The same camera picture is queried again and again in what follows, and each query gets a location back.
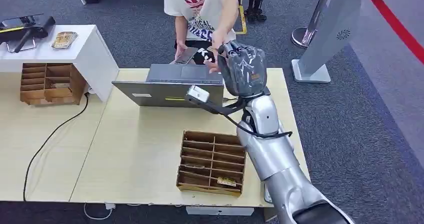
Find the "person's left hand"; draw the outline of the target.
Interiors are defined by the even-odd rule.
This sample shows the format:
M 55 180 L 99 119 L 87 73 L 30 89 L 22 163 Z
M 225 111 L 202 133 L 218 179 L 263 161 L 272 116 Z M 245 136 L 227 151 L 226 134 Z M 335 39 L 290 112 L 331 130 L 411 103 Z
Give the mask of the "person's left hand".
M 223 45 L 226 41 L 226 37 L 227 37 L 228 32 L 226 30 L 216 30 L 213 34 L 212 34 L 212 45 L 211 48 L 213 49 L 212 53 L 214 56 L 214 61 L 212 61 L 212 59 L 205 59 L 204 60 L 204 64 L 206 66 L 208 66 L 209 68 L 209 73 L 213 73 L 213 72 L 219 72 L 220 68 L 218 65 L 218 49 L 221 45 Z

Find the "person's right hand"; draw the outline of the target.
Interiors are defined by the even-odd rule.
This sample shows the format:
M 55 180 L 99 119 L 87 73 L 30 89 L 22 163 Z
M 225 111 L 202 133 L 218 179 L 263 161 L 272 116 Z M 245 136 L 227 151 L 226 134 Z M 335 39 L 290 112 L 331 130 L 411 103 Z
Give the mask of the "person's right hand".
M 186 46 L 184 41 L 177 41 L 175 43 L 176 52 L 175 52 L 174 60 L 176 61 L 182 55 L 182 53 L 186 51 L 187 48 L 188 47 Z

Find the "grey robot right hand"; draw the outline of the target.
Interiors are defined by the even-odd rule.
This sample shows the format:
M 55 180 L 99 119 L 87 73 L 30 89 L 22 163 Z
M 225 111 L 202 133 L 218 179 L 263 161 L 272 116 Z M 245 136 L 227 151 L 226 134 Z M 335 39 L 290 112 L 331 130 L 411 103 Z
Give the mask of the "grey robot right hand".
M 231 95 L 251 98 L 264 92 L 267 60 L 262 49 L 232 40 L 218 48 L 217 64 Z

